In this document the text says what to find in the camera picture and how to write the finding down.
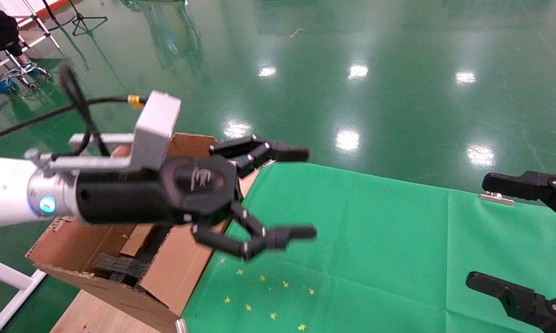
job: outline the black cable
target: black cable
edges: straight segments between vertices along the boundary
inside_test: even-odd
[[[144,99],[140,99],[141,103],[146,103],[146,101]],[[89,99],[87,101],[87,105],[93,105],[93,104],[101,104],[101,103],[128,103],[128,98],[127,97],[101,97],[99,99]],[[71,105],[67,105],[63,108],[59,108],[56,111],[52,111],[52,112],[48,112],[47,114],[44,114],[42,116],[39,116],[37,118],[33,118],[32,120],[28,120],[27,122],[24,123],[20,123],[18,125],[9,127],[6,130],[2,130],[0,131],[0,137],[3,137],[5,135],[9,135],[10,133],[13,133],[14,131],[18,131],[20,129],[23,129],[25,127],[29,127],[33,124],[36,124],[38,122],[42,122],[43,120],[47,120],[50,118],[54,118],[56,116],[59,116],[65,112],[71,111],[75,109],[75,105],[71,104]]]
[[[62,156],[79,156],[83,150],[87,149],[87,146],[89,145],[89,142],[91,141],[91,133],[90,131],[86,130],[85,134],[83,135],[83,140],[81,141],[81,145],[73,150],[73,152],[69,152],[69,153],[64,153],[64,154],[52,154],[52,160],[56,160],[56,158],[62,157]]]
[[[74,74],[73,69],[70,66],[64,66],[63,73],[61,77],[62,87],[64,88],[64,92],[68,96],[71,102],[75,105],[79,114],[83,118],[86,126],[87,131],[91,133],[93,139],[95,140],[96,145],[98,146],[99,152],[102,156],[110,156],[109,150],[103,140],[101,138],[101,133],[99,133],[93,118],[91,117],[91,112],[89,111],[89,107],[83,92],[81,91],[81,87],[77,78]]]

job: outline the tripod stand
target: tripod stand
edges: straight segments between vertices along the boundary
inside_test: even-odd
[[[85,31],[84,33],[87,33],[87,32],[93,31],[94,29],[98,28],[99,25],[102,25],[103,23],[105,23],[105,21],[107,21],[107,16],[84,17],[82,13],[79,13],[79,11],[77,10],[77,7],[74,5],[72,0],[68,0],[68,2],[73,7],[74,12],[77,13],[76,18],[73,20],[73,25],[74,25],[73,36],[77,36],[77,29],[80,27],[81,23],[84,25],[84,28],[83,27],[80,27],[80,28]],[[89,29],[89,28],[87,28],[87,25],[85,24],[85,19],[102,19],[103,21],[101,21],[93,29]]]

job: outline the metal clip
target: metal clip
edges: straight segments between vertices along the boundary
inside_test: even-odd
[[[262,168],[267,168],[274,163],[276,163],[276,160],[268,160],[266,163],[262,164],[261,167]]]
[[[177,330],[177,333],[187,333],[187,326],[185,325],[185,320],[183,320],[183,318],[175,321],[175,329]]]
[[[495,203],[505,204],[507,206],[514,206],[514,200],[502,198],[502,194],[500,193],[486,191],[485,194],[480,194],[479,198],[482,200],[486,200],[488,202],[495,202]]]

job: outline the white frame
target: white frame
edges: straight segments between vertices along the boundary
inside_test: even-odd
[[[35,270],[35,273],[29,277],[3,263],[0,263],[0,281],[19,289],[19,292],[0,312],[0,332],[45,276],[45,272]]]

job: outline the blue led light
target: blue led light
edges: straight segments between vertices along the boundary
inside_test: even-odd
[[[56,211],[56,200],[51,196],[43,197],[42,200],[39,200],[39,209],[47,214],[54,213]]]

